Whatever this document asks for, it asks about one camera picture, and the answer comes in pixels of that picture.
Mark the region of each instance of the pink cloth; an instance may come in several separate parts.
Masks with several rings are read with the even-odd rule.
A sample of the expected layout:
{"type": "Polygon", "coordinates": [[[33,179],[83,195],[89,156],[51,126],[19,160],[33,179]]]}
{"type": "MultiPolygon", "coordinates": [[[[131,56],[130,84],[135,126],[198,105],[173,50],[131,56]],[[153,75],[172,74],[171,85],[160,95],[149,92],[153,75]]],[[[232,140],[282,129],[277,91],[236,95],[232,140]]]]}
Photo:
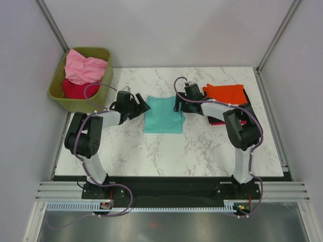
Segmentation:
{"type": "Polygon", "coordinates": [[[66,56],[65,78],[77,85],[101,82],[106,66],[105,60],[86,58],[71,49],[66,56]]]}

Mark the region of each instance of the marble table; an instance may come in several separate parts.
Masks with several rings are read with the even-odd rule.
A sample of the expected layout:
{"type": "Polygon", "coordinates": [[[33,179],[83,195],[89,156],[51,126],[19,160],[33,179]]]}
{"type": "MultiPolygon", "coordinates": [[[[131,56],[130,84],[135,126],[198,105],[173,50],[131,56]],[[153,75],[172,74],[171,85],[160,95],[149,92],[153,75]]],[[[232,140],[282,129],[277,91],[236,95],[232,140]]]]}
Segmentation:
{"type": "MultiPolygon", "coordinates": [[[[200,89],[212,85],[243,84],[264,131],[264,142],[255,151],[252,171],[259,176],[283,176],[252,68],[135,68],[114,69],[112,86],[140,92],[146,100],[174,96],[174,80],[187,77],[200,89]]],[[[178,82],[184,91],[184,83],[178,82]]],[[[116,98],[109,92],[107,104],[116,98]]],[[[225,126],[211,126],[207,117],[184,114],[183,134],[144,134],[144,115],[123,125],[102,130],[99,156],[103,168],[114,176],[231,176],[235,152],[225,126]]],[[[81,163],[64,147],[56,175],[84,175],[81,163]]]]}

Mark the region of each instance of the clothing pile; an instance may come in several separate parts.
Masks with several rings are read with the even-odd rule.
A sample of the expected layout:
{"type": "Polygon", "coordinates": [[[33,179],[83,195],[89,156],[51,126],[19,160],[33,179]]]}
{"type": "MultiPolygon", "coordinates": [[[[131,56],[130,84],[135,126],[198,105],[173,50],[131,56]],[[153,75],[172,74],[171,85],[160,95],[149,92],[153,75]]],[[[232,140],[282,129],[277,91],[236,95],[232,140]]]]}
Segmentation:
{"type": "MultiPolygon", "coordinates": [[[[84,89],[91,83],[102,81],[107,62],[102,59],[86,58],[79,52],[71,49],[66,56],[65,80],[63,91],[68,98],[85,99],[84,89]]],[[[94,96],[100,85],[93,85],[86,89],[86,96],[94,96]]]]}
{"type": "MultiPolygon", "coordinates": [[[[235,105],[241,105],[244,103],[250,103],[247,93],[244,90],[244,86],[241,84],[237,85],[226,85],[226,86],[212,86],[207,84],[203,87],[203,92],[207,97],[214,98],[216,101],[230,103],[235,105]]],[[[222,120],[214,117],[207,117],[208,122],[211,125],[223,125],[225,124],[222,120]]]]}

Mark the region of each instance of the laundry basket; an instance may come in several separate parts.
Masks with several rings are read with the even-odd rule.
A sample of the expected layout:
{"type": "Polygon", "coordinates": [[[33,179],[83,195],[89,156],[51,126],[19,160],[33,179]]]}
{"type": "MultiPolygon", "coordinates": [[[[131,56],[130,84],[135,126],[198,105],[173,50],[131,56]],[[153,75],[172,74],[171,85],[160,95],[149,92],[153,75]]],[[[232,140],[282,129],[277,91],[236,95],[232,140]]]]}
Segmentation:
{"type": "MultiPolygon", "coordinates": [[[[95,57],[107,61],[107,67],[102,79],[102,83],[108,85],[111,84],[113,77],[113,68],[110,63],[110,53],[107,49],[96,47],[76,47],[73,49],[85,57],[95,57]]],[[[94,112],[95,110],[102,111],[102,108],[92,105],[86,99],[71,99],[65,96],[62,88],[62,83],[65,79],[65,65],[68,52],[69,51],[65,53],[51,81],[51,84],[48,88],[48,95],[69,112],[94,112]]],[[[98,92],[89,99],[98,105],[104,106],[108,93],[108,87],[100,86],[98,92]]]]}

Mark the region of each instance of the orange cloth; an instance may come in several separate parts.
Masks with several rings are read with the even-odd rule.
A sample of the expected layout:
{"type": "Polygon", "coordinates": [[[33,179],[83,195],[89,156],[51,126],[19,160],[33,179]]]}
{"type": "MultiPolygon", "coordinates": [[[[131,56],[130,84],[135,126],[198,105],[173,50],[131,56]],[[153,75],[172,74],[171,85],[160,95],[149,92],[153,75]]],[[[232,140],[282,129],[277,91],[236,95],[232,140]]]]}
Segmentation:
{"type": "Polygon", "coordinates": [[[247,103],[243,92],[243,85],[212,86],[207,84],[203,87],[207,97],[214,98],[216,101],[241,105],[247,103]]]}

